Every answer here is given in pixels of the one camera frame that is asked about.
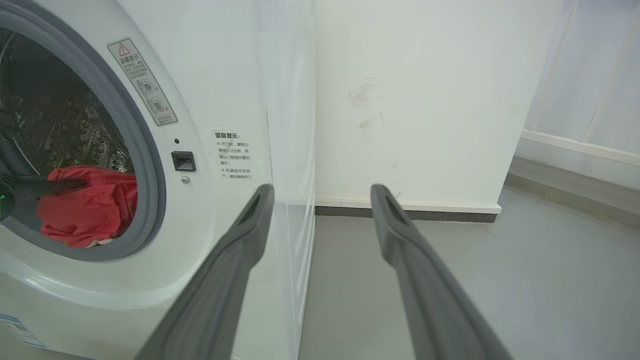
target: frosted glass panel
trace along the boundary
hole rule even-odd
[[[591,143],[640,154],[640,30],[634,29],[628,58],[602,115],[593,128]]]
[[[582,140],[636,16],[638,1],[582,0],[555,78],[543,95],[537,131]]]

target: white vertical bar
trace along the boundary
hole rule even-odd
[[[556,78],[557,68],[560,65],[560,59],[562,58],[564,45],[566,44],[566,39],[569,36],[569,31],[571,30],[571,25],[573,23],[573,18],[575,17],[575,11],[578,8],[578,3],[579,2],[580,2],[580,0],[573,0],[572,9],[571,9],[571,15],[569,16],[569,21],[567,21],[566,26],[564,27],[564,31],[563,31],[563,35],[562,35],[562,38],[560,40],[560,43],[558,43],[558,47],[556,49],[556,55],[554,56],[553,63],[552,63],[553,65],[551,65],[551,70],[549,71],[549,76],[545,80],[545,84],[544,84],[544,86],[542,88],[542,96],[540,97],[540,102],[538,103],[538,106],[536,107],[536,110],[535,110],[536,113],[534,114],[533,122],[531,123],[530,131],[534,131],[535,132],[537,130],[537,128],[538,128],[538,124],[540,123],[540,118],[542,117],[542,110],[545,107],[545,102],[546,102],[547,97],[548,97],[549,88],[550,88],[551,84],[553,83],[553,80]]]
[[[616,81],[620,76],[622,66],[627,62],[627,59],[629,57],[629,52],[632,45],[631,43],[634,40],[634,34],[637,32],[638,25],[640,25],[640,4],[638,4],[638,7],[636,8],[636,16],[634,17],[634,20],[629,27],[629,31],[627,32],[627,37],[625,38],[625,42],[622,45],[622,49],[620,50],[618,61],[616,62],[613,70],[611,70],[611,75],[609,76],[605,92],[602,95],[602,100],[600,100],[600,102],[598,103],[598,107],[596,107],[596,111],[593,113],[593,117],[591,118],[589,126],[587,127],[587,131],[584,133],[584,138],[582,138],[582,142],[584,143],[588,143],[591,139],[593,129],[600,121],[602,112],[604,111],[606,105],[609,103],[611,93],[613,93],[613,88],[616,86]]]

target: gray floor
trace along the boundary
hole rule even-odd
[[[513,357],[640,358],[640,234],[507,189],[500,205],[495,224],[416,224]],[[300,359],[413,359],[372,220],[316,229]]]

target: front-loading washing machine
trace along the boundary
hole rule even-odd
[[[233,353],[297,358],[314,233],[314,58],[310,1],[0,1],[0,180],[84,165],[137,185],[126,231],[89,247],[43,235],[39,196],[12,209],[0,222],[0,322],[28,345],[133,358],[272,183],[269,241]]]

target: red towel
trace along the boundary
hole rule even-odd
[[[40,201],[42,234],[68,247],[87,247],[95,241],[124,234],[138,205],[135,175],[97,167],[57,168],[49,180],[80,178],[87,186]]]

